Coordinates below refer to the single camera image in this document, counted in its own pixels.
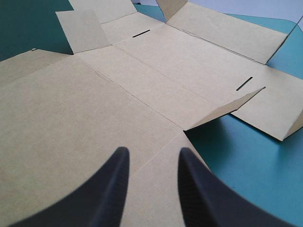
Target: crease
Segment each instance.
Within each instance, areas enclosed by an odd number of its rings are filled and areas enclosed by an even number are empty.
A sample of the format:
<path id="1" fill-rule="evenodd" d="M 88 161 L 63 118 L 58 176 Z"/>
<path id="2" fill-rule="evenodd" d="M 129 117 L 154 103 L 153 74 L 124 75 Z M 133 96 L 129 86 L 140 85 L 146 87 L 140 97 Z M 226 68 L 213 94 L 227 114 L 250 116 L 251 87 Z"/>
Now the crease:
<path id="1" fill-rule="evenodd" d="M 145 102 L 143 102 L 141 99 L 139 99 L 138 97 L 136 97 L 135 95 L 133 95 L 132 93 L 130 93 L 129 91 L 127 91 L 126 89 L 124 89 L 124 87 L 122 87 L 121 85 L 117 84 L 116 82 L 112 81 L 110 78 L 108 78 L 105 74 L 93 69 L 89 64 L 87 64 L 84 60 L 82 60 L 79 56 L 76 56 L 77 58 L 80 59 L 81 62 L 83 62 L 87 67 L 89 67 L 93 72 L 96 73 L 96 76 L 98 76 L 99 78 L 103 79 L 105 78 L 107 81 L 115 84 L 117 87 L 119 87 L 120 89 L 122 89 L 123 91 L 125 91 L 126 93 L 130 94 L 131 97 L 133 97 L 135 100 L 139 101 L 140 103 L 144 104 L 145 106 L 149 107 L 151 110 L 153 110 L 154 112 L 156 112 L 157 114 L 161 115 L 162 117 L 164 117 L 166 120 L 170 121 L 171 123 L 173 123 L 174 125 L 176 125 L 178 128 L 183 129 L 180 125 L 178 125 L 177 123 L 173 122 L 171 119 L 167 118 L 166 116 L 164 116 L 163 114 L 161 114 L 160 112 L 156 111 L 155 109 L 153 109 L 151 106 L 149 106 L 148 104 L 146 104 Z"/>

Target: cardboard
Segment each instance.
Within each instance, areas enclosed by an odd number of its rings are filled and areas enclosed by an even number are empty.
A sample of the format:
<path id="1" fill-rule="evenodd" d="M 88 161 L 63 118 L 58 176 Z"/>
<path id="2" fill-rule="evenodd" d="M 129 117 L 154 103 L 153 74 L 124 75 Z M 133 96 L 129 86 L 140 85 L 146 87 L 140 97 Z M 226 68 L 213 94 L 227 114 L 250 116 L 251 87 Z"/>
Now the cardboard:
<path id="1" fill-rule="evenodd" d="M 93 9 L 100 24 L 137 12 L 130 0 L 69 0 L 74 10 Z"/>
<path id="2" fill-rule="evenodd" d="M 301 79 L 168 25 L 157 26 L 146 35 L 117 46 L 217 106 L 266 87 L 233 114 L 279 140 L 283 140 L 302 110 Z M 253 79 L 236 91 L 250 77 Z"/>
<path id="3" fill-rule="evenodd" d="M 109 46 L 93 10 L 56 12 L 74 53 Z"/>
<path id="4" fill-rule="evenodd" d="M 181 132 L 129 179 L 121 227 L 184 227 L 178 195 L 178 156 L 189 147 L 200 157 Z"/>
<path id="5" fill-rule="evenodd" d="M 76 56 L 2 86 L 0 106 L 1 226 L 69 194 L 117 147 L 133 174 L 182 131 Z"/>
<path id="6" fill-rule="evenodd" d="M 156 0 L 166 21 L 175 15 L 181 9 L 187 0 Z"/>
<path id="7" fill-rule="evenodd" d="M 102 28 L 111 44 L 116 44 L 122 40 L 153 29 L 162 22 L 148 17 L 142 13 L 133 13 L 129 16 L 104 23 Z"/>
<path id="8" fill-rule="evenodd" d="M 205 124 L 207 122 L 210 122 L 216 118 L 222 117 L 226 114 L 229 114 L 235 110 L 238 110 L 241 106 L 243 106 L 245 103 L 247 103 L 249 100 L 251 100 L 257 93 L 259 93 L 261 90 L 263 90 L 265 87 L 260 88 L 254 92 L 251 92 L 231 103 L 228 103 L 224 106 L 220 106 L 211 113 L 209 113 L 206 117 L 204 117 L 201 121 L 194 124 L 190 129 L 197 127 L 199 125 Z"/>
<path id="9" fill-rule="evenodd" d="M 61 53 L 33 50 L 1 61 L 0 87 L 68 56 Z"/>
<path id="10" fill-rule="evenodd" d="M 237 71 L 229 73 L 230 70 L 221 69 L 220 63 L 226 65 L 226 58 L 242 60 L 242 57 L 166 24 L 116 46 L 217 106 L 264 86 L 246 93 L 237 92 L 246 75 Z"/>
<path id="11" fill-rule="evenodd" d="M 259 92 L 257 90 L 219 107 L 114 46 L 77 56 L 184 130 L 201 122 L 204 116 L 217 108 L 221 115 L 238 109 Z"/>
<path id="12" fill-rule="evenodd" d="M 303 80 L 269 67 L 263 70 L 263 76 L 254 77 L 241 91 L 246 92 L 261 84 L 266 89 L 232 114 L 278 140 L 283 140 L 296 131 L 290 128 L 303 109 Z"/>
<path id="13" fill-rule="evenodd" d="M 169 25 L 266 64 L 287 34 L 188 2 Z"/>

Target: corrugated cardboard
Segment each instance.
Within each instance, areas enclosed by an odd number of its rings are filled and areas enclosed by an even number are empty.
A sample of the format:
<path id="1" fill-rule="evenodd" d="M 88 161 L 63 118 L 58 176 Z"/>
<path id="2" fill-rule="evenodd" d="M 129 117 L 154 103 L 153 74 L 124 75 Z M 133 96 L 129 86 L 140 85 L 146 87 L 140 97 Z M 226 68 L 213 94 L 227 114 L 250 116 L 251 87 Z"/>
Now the corrugated cardboard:
<path id="1" fill-rule="evenodd" d="M 93 10 L 56 12 L 74 53 L 109 46 Z"/>
<path id="2" fill-rule="evenodd" d="M 0 226 L 53 204 L 119 146 L 131 174 L 180 131 L 76 56 L 0 88 Z"/>
<path id="3" fill-rule="evenodd" d="M 303 80 L 168 25 L 117 46 L 217 106 L 266 87 L 233 114 L 279 140 L 302 110 Z M 253 79 L 236 91 L 250 77 Z"/>
<path id="4" fill-rule="evenodd" d="M 42 50 L 28 51 L 0 62 L 0 87 L 69 55 Z"/>
<path id="5" fill-rule="evenodd" d="M 257 90 L 219 107 L 114 46 L 77 56 L 184 130 L 193 124 L 197 126 L 202 118 L 217 108 L 221 115 L 238 109 L 259 92 Z"/>
<path id="6" fill-rule="evenodd" d="M 269 67 L 262 71 L 255 69 L 250 75 L 258 73 L 262 73 L 261 76 L 254 77 L 241 91 L 247 92 L 260 85 L 266 86 L 266 89 L 232 114 L 278 140 L 283 140 L 294 132 L 290 128 L 303 109 L 303 80 Z"/>
<path id="7" fill-rule="evenodd" d="M 130 0 L 69 0 L 74 10 L 93 9 L 103 24 L 137 12 Z"/>
<path id="8" fill-rule="evenodd" d="M 263 64 L 267 63 L 287 36 L 191 2 L 167 23 Z"/>

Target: cardboard panel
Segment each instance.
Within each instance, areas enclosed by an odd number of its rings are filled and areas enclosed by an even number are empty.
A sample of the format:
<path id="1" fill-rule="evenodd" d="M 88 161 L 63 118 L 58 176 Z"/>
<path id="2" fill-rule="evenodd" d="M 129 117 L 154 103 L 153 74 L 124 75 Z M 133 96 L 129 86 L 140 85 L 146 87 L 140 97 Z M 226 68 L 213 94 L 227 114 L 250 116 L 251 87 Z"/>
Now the cardboard panel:
<path id="1" fill-rule="evenodd" d="M 303 80 L 268 67 L 262 77 L 254 77 L 241 90 L 261 84 L 266 89 L 232 114 L 283 140 L 303 109 Z"/>
<path id="2" fill-rule="evenodd" d="M 113 46 L 77 56 L 184 130 L 217 108 L 217 105 Z"/>
<path id="3" fill-rule="evenodd" d="M 74 53 L 109 46 L 93 10 L 56 12 Z"/>
<path id="4" fill-rule="evenodd" d="M 137 12 L 130 0 L 69 0 L 74 10 L 93 9 L 100 24 Z"/>
<path id="5" fill-rule="evenodd" d="M 191 2 L 182 7 L 168 24 L 263 64 L 287 36 Z"/>
<path id="6" fill-rule="evenodd" d="M 226 70 L 225 66 L 231 62 L 230 58 L 235 58 L 238 62 L 228 68 L 239 68 L 242 57 L 166 24 L 117 46 L 217 106 L 234 101 L 236 95 L 240 98 L 262 87 L 246 93 L 236 92 L 247 75 L 236 70 L 230 73 L 231 69 Z"/>
<path id="7" fill-rule="evenodd" d="M 178 12 L 187 0 L 156 0 L 166 21 L 168 21 L 175 13 Z"/>
<path id="8" fill-rule="evenodd" d="M 207 122 L 210 122 L 216 118 L 222 117 L 226 114 L 229 114 L 235 110 L 238 110 L 241 106 L 243 106 L 245 103 L 247 103 L 249 100 L 251 100 L 257 93 L 259 93 L 263 88 L 258 89 L 254 92 L 251 92 L 245 96 L 243 96 L 242 98 L 239 98 L 231 103 L 228 103 L 226 105 L 220 106 L 219 108 L 215 109 L 214 111 L 212 111 L 211 113 L 209 113 L 206 117 L 204 117 L 201 121 L 197 122 L 196 124 L 194 124 L 192 127 L 190 127 L 190 129 L 205 124 Z"/>
<path id="9" fill-rule="evenodd" d="M 162 22 L 148 17 L 142 13 L 133 13 L 126 17 L 104 23 L 102 28 L 111 44 L 116 44 L 124 39 L 153 29 Z"/>
<path id="10" fill-rule="evenodd" d="M 28 51 L 0 62 L 0 87 L 69 55 L 42 50 Z"/>
<path id="11" fill-rule="evenodd" d="M 182 132 L 130 178 L 121 227 L 185 226 L 177 182 L 182 147 L 201 159 Z"/>
<path id="12" fill-rule="evenodd" d="M 181 131 L 76 56 L 1 87 L 0 106 L 1 226 L 69 194 L 117 147 L 133 174 Z"/>
<path id="13" fill-rule="evenodd" d="M 233 114 L 279 140 L 302 110 L 303 80 L 168 25 L 137 37 L 136 42 L 125 40 L 118 46 L 217 106 L 266 86 Z M 250 77 L 253 79 L 236 91 Z"/>

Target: cardboard flap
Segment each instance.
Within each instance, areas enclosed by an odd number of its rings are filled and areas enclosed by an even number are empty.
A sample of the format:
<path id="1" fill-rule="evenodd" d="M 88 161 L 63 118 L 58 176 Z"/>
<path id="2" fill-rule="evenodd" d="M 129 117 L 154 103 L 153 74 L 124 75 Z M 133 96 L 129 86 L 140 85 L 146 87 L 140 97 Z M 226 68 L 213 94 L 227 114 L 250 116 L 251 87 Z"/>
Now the cardboard flap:
<path id="1" fill-rule="evenodd" d="M 291 134 L 295 133 L 302 127 L 303 127 L 303 109 L 300 112 L 297 119 L 295 120 L 295 122 L 293 123 L 293 125 L 289 128 L 287 134 L 284 136 L 284 139 L 286 139 L 287 137 L 289 137 Z"/>
<path id="2" fill-rule="evenodd" d="M 219 108 L 215 109 L 214 111 L 210 112 L 207 116 L 205 116 L 202 120 L 198 121 L 196 124 L 194 124 L 190 129 L 197 127 L 199 125 L 205 124 L 207 122 L 210 122 L 216 118 L 222 117 L 226 114 L 229 114 L 235 110 L 238 110 L 241 106 L 243 106 L 245 103 L 247 103 L 250 99 L 253 98 L 257 93 L 259 93 L 261 90 L 263 90 L 265 87 L 260 88 L 254 92 L 248 93 L 245 96 L 236 99 L 232 101 L 231 103 L 228 103 L 226 105 L 220 106 Z"/>
<path id="3" fill-rule="evenodd" d="M 74 53 L 110 45 L 93 10 L 63 11 L 56 14 Z"/>
<path id="4" fill-rule="evenodd" d="M 167 23 L 263 64 L 287 36 L 191 2 L 186 3 Z"/>
<path id="5" fill-rule="evenodd" d="M 0 87 L 58 62 L 68 54 L 33 49 L 0 62 Z"/>
<path id="6" fill-rule="evenodd" d="M 74 10 L 93 9 L 100 24 L 137 12 L 130 0 L 69 0 Z"/>
<path id="7" fill-rule="evenodd" d="M 166 21 L 168 21 L 175 13 L 178 12 L 187 0 L 156 0 Z"/>

